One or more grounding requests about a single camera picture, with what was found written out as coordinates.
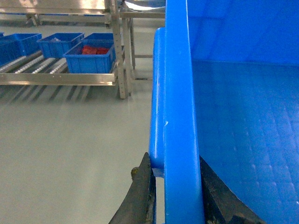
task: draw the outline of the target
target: blue plastic crate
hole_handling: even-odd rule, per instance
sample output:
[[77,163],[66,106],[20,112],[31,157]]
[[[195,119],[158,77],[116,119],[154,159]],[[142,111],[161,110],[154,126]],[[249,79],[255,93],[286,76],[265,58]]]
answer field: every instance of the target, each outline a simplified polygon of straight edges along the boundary
[[298,223],[299,2],[274,2],[167,2],[149,146],[166,224],[205,223],[199,155],[266,223]]
[[0,42],[0,66],[21,57],[19,48],[15,42]]
[[84,33],[56,33],[38,40],[39,47],[45,58],[61,58],[84,37]]
[[[82,49],[85,45],[109,48],[110,50],[105,55],[82,55]],[[70,73],[109,73],[115,60],[114,51],[113,42],[81,42],[64,54],[64,57]]]
[[39,50],[37,40],[41,38],[41,34],[11,34],[0,37],[0,42],[14,41],[18,45],[21,55],[27,56]]

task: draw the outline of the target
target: red object in bin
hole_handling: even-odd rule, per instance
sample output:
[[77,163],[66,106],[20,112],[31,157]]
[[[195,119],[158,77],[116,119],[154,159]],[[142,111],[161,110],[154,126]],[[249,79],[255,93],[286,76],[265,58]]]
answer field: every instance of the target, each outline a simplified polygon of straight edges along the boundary
[[82,50],[83,55],[105,55],[109,51],[108,48],[94,48],[88,45],[85,45]]

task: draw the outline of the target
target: metal shelf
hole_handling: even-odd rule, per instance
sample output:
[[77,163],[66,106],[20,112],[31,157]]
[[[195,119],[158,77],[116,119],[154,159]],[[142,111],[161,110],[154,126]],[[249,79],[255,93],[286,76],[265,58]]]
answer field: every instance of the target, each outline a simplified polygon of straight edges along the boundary
[[44,58],[39,51],[0,67],[1,85],[115,85],[117,66],[107,74],[70,74],[64,58]]
[[[0,68],[0,84],[44,84],[44,85],[116,85],[119,86],[120,97],[125,99],[131,95],[132,86],[130,71],[124,70],[124,53],[121,45],[121,30],[117,0],[0,0],[0,13],[27,14],[92,14],[104,15],[106,23],[113,31],[116,63],[109,74],[69,74],[64,61],[41,57],[34,54],[14,61]],[[93,17],[94,21],[103,18]]]

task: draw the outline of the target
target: stainless steel frame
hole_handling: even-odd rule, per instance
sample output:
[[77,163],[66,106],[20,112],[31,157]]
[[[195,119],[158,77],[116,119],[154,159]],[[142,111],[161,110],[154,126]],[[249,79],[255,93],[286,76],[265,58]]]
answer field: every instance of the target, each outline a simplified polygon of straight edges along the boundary
[[64,59],[44,59],[41,52],[18,59],[0,68],[0,84],[117,85],[120,97],[131,95],[130,75],[123,66],[123,50],[117,0],[0,0],[2,13],[103,14],[111,18],[116,62],[108,74],[69,74]]
[[107,74],[70,74],[65,59],[45,59],[41,52],[0,68],[1,85],[115,85],[117,67]]
[[[135,70],[136,58],[152,58],[153,55],[136,55],[135,54],[135,41],[134,41],[134,22],[133,18],[144,18],[144,19],[164,19],[165,9],[153,9],[149,11],[134,11],[126,5],[123,5],[120,9],[120,17],[122,18],[122,25],[124,29],[124,45],[126,51],[126,58],[130,57],[130,49],[132,56],[132,65]],[[126,60],[126,70],[131,71],[131,63]]]

